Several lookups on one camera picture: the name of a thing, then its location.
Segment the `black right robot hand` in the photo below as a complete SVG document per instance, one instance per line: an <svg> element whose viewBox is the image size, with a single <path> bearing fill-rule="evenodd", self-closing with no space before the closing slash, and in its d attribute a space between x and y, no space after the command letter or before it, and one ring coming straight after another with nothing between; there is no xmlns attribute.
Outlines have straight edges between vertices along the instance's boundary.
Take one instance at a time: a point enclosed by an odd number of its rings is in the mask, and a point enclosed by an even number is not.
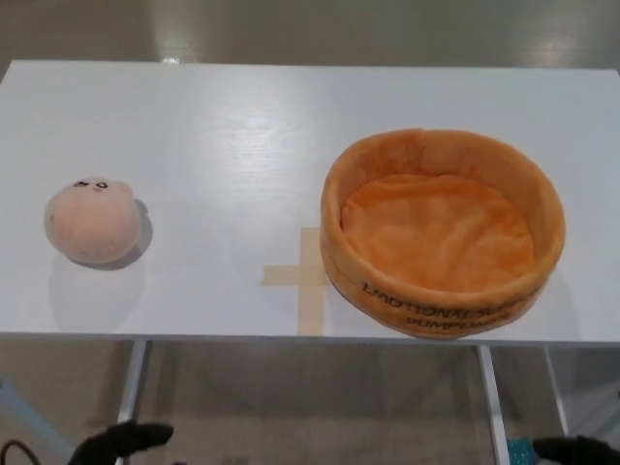
<svg viewBox="0 0 620 465"><path fill-rule="evenodd" d="M564 465L619 465L619 451L585 437L541 438L533 441L538 457Z"/></svg>

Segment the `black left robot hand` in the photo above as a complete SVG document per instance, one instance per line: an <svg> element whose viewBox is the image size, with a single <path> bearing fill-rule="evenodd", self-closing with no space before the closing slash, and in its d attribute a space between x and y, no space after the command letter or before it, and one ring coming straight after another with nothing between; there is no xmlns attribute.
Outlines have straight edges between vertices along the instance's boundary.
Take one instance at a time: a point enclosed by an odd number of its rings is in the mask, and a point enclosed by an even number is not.
<svg viewBox="0 0 620 465"><path fill-rule="evenodd" d="M118 459L165 445L173 432L169 424L126 420L88 437L77 447L69 464L114 465Z"/></svg>

